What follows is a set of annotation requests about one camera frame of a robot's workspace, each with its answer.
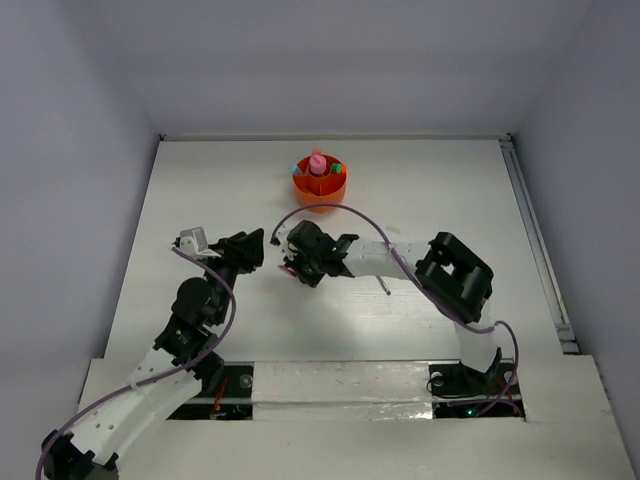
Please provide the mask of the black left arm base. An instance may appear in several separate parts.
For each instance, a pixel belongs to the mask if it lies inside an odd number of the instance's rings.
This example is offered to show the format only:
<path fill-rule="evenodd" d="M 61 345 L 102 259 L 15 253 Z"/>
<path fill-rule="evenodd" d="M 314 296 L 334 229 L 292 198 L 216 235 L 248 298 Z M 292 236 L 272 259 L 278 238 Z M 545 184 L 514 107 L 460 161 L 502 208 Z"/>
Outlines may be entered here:
<path fill-rule="evenodd" d="M 226 363 L 216 353 L 209 354 L 196 367 L 201 391 L 178 407 L 169 420 L 251 420 L 254 364 Z"/>

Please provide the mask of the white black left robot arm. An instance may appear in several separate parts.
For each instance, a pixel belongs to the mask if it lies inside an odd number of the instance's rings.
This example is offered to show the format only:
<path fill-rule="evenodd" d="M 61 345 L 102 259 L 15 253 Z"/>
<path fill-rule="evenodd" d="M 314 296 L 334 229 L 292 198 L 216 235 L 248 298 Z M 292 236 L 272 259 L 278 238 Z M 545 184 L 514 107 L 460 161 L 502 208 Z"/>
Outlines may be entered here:
<path fill-rule="evenodd" d="M 264 231 L 241 231 L 210 244 L 203 228 L 191 228 L 170 249 L 202 275 L 180 284 L 168 323 L 124 384 L 43 440 L 36 478 L 118 478 L 124 454 L 152 425 L 222 384 L 224 361 L 215 350 L 237 313 L 238 276 L 263 264 Z"/>

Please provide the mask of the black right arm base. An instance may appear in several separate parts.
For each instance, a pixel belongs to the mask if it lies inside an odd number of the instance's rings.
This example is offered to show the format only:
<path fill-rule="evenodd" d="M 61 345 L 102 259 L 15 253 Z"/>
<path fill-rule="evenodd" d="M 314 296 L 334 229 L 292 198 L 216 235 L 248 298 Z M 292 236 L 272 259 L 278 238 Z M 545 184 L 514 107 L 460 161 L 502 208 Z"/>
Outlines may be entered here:
<path fill-rule="evenodd" d="M 428 373 L 426 390 L 436 419 L 526 418 L 514 363 L 501 349 L 485 373 L 460 361 L 432 363 Z"/>

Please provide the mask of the red gel pen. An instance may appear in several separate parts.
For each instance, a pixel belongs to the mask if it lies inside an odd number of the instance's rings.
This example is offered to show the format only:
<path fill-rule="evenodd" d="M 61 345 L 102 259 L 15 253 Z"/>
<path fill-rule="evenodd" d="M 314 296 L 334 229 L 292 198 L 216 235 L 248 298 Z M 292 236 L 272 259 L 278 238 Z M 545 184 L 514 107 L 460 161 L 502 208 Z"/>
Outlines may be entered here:
<path fill-rule="evenodd" d="M 279 270 L 281 270 L 282 272 L 284 272 L 287 275 L 296 276 L 295 271 L 289 269 L 288 267 L 286 267 L 284 265 L 279 265 L 278 268 L 279 268 Z"/>

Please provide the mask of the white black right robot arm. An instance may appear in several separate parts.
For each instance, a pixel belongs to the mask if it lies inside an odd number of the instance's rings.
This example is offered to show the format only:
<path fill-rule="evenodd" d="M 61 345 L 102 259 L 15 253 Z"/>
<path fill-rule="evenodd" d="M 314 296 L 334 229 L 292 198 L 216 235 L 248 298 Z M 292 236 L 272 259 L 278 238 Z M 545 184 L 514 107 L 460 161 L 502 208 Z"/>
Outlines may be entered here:
<path fill-rule="evenodd" d="M 275 233 L 271 244 L 284 254 L 284 266 L 303 284 L 316 287 L 326 277 L 379 277 L 408 280 L 455 324 L 460 347 L 460 379 L 482 392 L 497 378 L 498 346 L 483 319 L 493 270 L 461 240 L 440 232 L 430 241 L 392 243 L 357 234 L 331 237 L 302 220 Z"/>

